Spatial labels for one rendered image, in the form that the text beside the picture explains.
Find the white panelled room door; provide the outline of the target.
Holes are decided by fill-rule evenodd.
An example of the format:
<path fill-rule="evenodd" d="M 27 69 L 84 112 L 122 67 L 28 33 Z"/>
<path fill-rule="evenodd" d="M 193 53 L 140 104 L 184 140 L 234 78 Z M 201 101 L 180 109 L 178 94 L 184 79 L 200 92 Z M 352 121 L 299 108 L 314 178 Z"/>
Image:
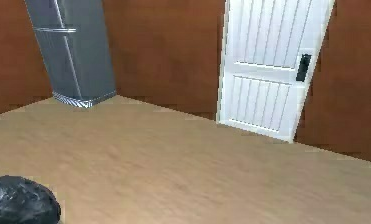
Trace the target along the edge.
<path fill-rule="evenodd" d="M 291 142 L 335 0 L 226 0 L 217 122 Z M 296 75 L 311 61 L 304 82 Z"/>

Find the grey metal fridge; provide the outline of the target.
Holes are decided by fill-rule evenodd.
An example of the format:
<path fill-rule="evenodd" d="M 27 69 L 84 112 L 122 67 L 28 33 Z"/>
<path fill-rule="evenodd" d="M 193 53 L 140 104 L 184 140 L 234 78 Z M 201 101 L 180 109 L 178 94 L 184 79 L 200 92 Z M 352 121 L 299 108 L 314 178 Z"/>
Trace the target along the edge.
<path fill-rule="evenodd" d="M 24 0 L 53 97 L 90 108 L 116 95 L 102 0 Z"/>

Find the black rubbish bag bin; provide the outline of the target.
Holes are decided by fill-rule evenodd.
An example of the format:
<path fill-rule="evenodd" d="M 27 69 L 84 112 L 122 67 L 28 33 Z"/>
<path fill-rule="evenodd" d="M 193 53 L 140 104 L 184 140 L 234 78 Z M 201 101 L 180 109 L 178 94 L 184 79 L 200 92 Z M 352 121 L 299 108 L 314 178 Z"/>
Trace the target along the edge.
<path fill-rule="evenodd" d="M 46 186 L 22 176 L 0 176 L 0 224 L 59 224 L 61 206 Z"/>

